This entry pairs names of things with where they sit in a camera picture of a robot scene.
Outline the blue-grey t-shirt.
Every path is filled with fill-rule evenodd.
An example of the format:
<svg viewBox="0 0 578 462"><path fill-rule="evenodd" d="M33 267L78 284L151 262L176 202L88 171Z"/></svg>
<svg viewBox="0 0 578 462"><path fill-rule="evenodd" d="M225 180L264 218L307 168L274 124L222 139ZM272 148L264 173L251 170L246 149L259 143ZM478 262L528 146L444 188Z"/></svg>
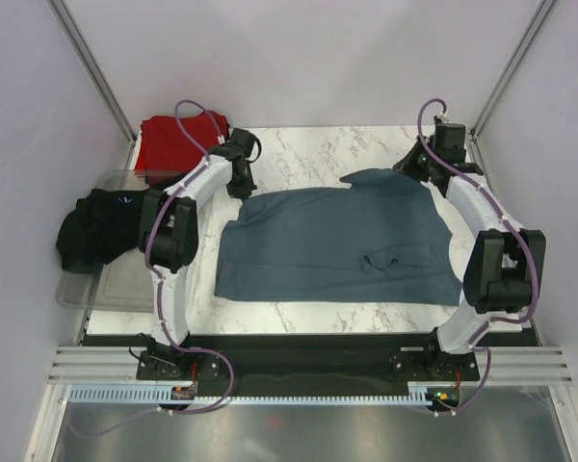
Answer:
<svg viewBox="0 0 578 462"><path fill-rule="evenodd" d="M245 302L453 306L452 233L431 191L389 168L247 199L221 234L215 294Z"/></svg>

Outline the black t-shirt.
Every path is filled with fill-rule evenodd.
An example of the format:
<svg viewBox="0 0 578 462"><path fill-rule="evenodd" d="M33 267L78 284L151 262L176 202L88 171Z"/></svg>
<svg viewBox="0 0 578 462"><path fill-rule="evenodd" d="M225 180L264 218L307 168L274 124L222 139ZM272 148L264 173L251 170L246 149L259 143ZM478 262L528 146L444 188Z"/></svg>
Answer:
<svg viewBox="0 0 578 462"><path fill-rule="evenodd" d="M56 248L63 270L109 264L138 245L144 191L93 189L76 201L60 227Z"/></svg>

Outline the clear plastic bin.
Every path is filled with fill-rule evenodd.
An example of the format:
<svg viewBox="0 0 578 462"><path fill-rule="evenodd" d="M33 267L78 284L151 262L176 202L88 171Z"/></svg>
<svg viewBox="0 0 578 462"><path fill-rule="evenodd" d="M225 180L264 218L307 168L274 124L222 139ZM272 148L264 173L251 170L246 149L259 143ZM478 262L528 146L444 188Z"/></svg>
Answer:
<svg viewBox="0 0 578 462"><path fill-rule="evenodd" d="M145 192L148 184L141 172L113 170L103 174L93 189ZM63 269L57 300L65 308L151 311L152 283L143 254L136 247L109 264L97 261Z"/></svg>

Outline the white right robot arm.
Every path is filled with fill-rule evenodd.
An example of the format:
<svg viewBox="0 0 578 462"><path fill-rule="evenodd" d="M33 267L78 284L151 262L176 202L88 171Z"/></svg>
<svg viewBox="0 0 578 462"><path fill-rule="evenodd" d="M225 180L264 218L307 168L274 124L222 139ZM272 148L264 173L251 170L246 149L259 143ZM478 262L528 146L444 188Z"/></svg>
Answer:
<svg viewBox="0 0 578 462"><path fill-rule="evenodd" d="M424 372L436 379L457 366L488 330L521 325L539 299L546 240L512 219L487 185L482 169L465 160L465 127L444 116L434 132L419 136L395 171L430 183L460 212L475 238L462 279L462 300L454 315L433 331L433 346L422 354Z"/></svg>

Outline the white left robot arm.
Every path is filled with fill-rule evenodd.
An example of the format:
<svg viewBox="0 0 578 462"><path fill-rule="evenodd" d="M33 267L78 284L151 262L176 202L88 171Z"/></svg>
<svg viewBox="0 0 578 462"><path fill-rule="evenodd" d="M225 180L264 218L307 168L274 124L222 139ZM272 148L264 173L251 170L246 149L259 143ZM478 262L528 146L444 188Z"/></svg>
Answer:
<svg viewBox="0 0 578 462"><path fill-rule="evenodd" d="M212 147L193 171L179 175L160 190L145 193L138 247L150 272L157 322L155 342L167 346L159 368L171 378L181 378L192 367L192 355L182 349L189 336L186 314L188 268L199 246L198 213L218 191L242 201L256 190L250 157L261 150L252 132L234 129L224 143Z"/></svg>

